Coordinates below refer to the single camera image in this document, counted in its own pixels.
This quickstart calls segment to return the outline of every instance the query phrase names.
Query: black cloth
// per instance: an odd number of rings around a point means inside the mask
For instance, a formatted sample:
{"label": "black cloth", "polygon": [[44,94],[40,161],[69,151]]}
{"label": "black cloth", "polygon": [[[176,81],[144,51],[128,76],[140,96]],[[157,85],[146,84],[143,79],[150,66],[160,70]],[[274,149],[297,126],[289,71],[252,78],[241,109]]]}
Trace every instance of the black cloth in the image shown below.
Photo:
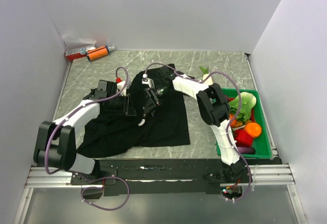
{"label": "black cloth", "polygon": [[[158,68],[149,69],[148,77],[158,81]],[[178,146],[190,144],[188,121],[183,94],[171,91],[165,102],[148,116],[143,126],[145,104],[142,74],[136,75],[128,92],[137,116],[122,116],[101,111],[100,115],[85,126],[84,141],[77,152],[90,158],[109,157],[126,152],[134,146]]]}

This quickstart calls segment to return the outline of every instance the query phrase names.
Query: metal frame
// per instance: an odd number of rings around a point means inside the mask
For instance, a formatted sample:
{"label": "metal frame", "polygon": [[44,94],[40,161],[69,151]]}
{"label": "metal frame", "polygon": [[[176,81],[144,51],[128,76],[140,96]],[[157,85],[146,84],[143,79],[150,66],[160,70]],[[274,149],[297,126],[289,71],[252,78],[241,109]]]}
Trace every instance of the metal frame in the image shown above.
{"label": "metal frame", "polygon": [[[251,65],[248,59],[248,55],[246,55],[246,61],[248,64],[248,68],[250,70],[250,74],[254,83],[254,87],[256,90],[258,90],[254,76],[252,73]],[[58,107],[61,101],[61,97],[64,91],[64,87],[68,78],[69,71],[71,69],[72,62],[69,62],[66,74],[64,76],[63,84],[61,87],[58,103],[56,106],[56,110],[54,113],[54,119],[58,111]],[[270,145],[272,149],[272,158],[278,157],[278,152],[268,125],[267,117],[263,108],[262,103],[260,104],[263,110],[263,115],[266,123],[266,128],[268,131],[269,139],[270,139]],[[303,211],[303,207],[299,198],[299,195],[296,190],[294,178],[291,172],[291,168],[288,164],[282,164],[282,165],[251,165],[251,172],[253,174],[253,186],[255,185],[287,185],[290,199],[296,214],[296,218],[298,220],[298,223],[307,223],[306,216]],[[29,203],[31,200],[31,196],[33,194],[34,188],[84,188],[87,186],[72,186],[71,185],[71,177],[72,173],[60,171],[53,175],[46,174],[44,167],[32,167],[30,170],[30,173],[28,175],[26,184],[25,184],[25,190],[16,214],[16,218],[14,223],[19,224],[23,223]]]}
{"label": "metal frame", "polygon": [[25,188],[21,197],[21,201],[16,213],[14,224],[23,224],[27,210],[30,205],[31,197],[33,194],[33,188]]}

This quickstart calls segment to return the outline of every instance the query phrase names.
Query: table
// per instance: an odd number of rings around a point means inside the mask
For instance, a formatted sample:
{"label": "table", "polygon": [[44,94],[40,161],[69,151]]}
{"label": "table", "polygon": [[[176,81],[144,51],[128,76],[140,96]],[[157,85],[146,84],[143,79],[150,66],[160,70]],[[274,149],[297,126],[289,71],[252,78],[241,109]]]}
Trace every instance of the table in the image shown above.
{"label": "table", "polygon": [[[118,66],[127,68],[131,79],[152,62],[174,63],[177,70],[197,79],[202,78],[199,66],[209,67],[210,71],[222,71],[234,79],[241,89],[254,89],[251,73],[244,53],[200,52],[200,51],[115,51],[111,55],[89,62],[80,58],[71,64],[64,83],[62,96],[56,113],[59,118],[85,97],[90,88],[95,88],[100,79],[115,80]],[[215,74],[214,82],[223,88],[233,88],[225,77]],[[191,145],[166,147],[134,147],[124,154],[110,158],[219,158],[216,140],[211,128],[202,120],[197,101],[184,97],[189,124]],[[83,142],[84,132],[77,137],[77,146]]]}

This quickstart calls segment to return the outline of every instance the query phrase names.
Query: white wall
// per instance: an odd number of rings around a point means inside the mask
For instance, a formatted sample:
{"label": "white wall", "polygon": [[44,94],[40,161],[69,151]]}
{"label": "white wall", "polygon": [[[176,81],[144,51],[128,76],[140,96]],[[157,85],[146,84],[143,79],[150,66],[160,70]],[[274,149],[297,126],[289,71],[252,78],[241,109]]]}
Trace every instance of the white wall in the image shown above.
{"label": "white wall", "polygon": [[68,47],[251,53],[280,0],[42,0]]}
{"label": "white wall", "polygon": [[282,0],[250,63],[309,223],[327,220],[327,0]]}
{"label": "white wall", "polygon": [[67,63],[40,0],[0,0],[0,11],[0,222],[12,223]]}

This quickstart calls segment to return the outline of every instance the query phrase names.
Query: leafy green vegetable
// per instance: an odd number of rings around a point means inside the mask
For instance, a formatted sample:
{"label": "leafy green vegetable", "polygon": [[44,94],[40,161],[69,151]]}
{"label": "leafy green vegetable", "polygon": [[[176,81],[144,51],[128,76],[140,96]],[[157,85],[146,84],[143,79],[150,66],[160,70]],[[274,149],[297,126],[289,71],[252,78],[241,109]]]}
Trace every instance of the leafy green vegetable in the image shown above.
{"label": "leafy green vegetable", "polygon": [[[236,119],[246,122],[251,117],[251,109],[256,104],[256,98],[254,95],[248,92],[242,92],[241,100],[242,100],[241,110],[239,115],[236,117]],[[230,113],[235,115],[237,108],[239,106],[239,96],[237,96],[234,100],[230,101],[228,104],[230,106]]]}
{"label": "leafy green vegetable", "polygon": [[203,72],[203,74],[208,74],[209,73],[209,67],[207,67],[207,68],[200,67],[200,69]]}

